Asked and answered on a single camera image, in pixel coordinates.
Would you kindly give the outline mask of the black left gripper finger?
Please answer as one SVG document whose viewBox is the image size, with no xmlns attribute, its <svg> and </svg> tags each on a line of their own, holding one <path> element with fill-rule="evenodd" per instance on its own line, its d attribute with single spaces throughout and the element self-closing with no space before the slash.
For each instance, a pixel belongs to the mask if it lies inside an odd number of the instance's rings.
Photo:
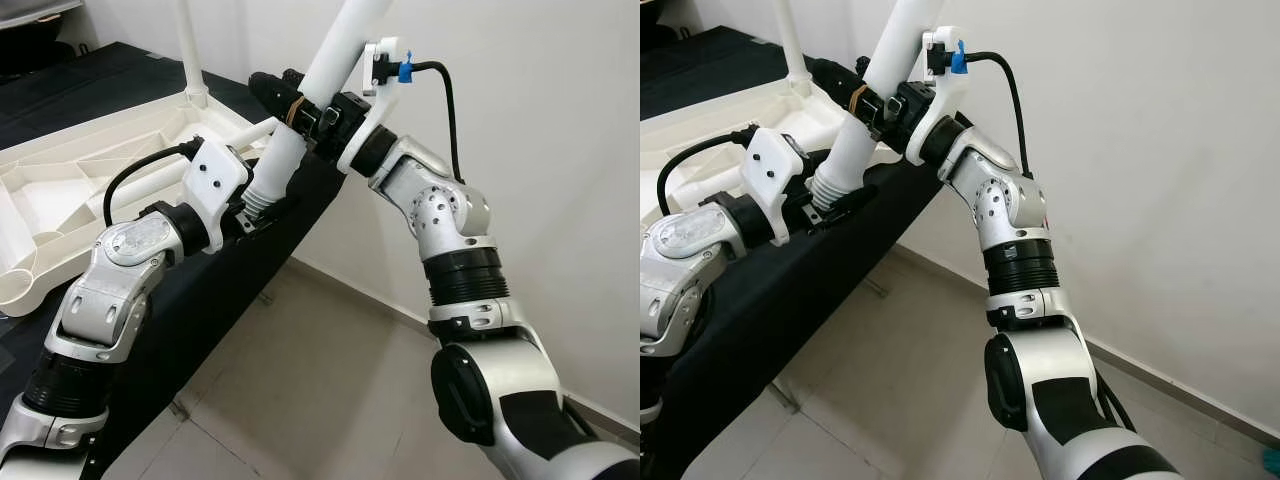
<svg viewBox="0 0 1280 480">
<path fill-rule="evenodd" d="M 872 200 L 872 188 L 859 188 L 832 202 L 826 211 L 826 228 L 838 225 L 860 211 Z"/>
<path fill-rule="evenodd" d="M 279 223 L 279 220 L 287 218 L 300 202 L 301 197 L 298 195 L 287 195 L 275 204 L 266 206 L 259 214 L 259 229 L 266 229 Z"/>
</svg>

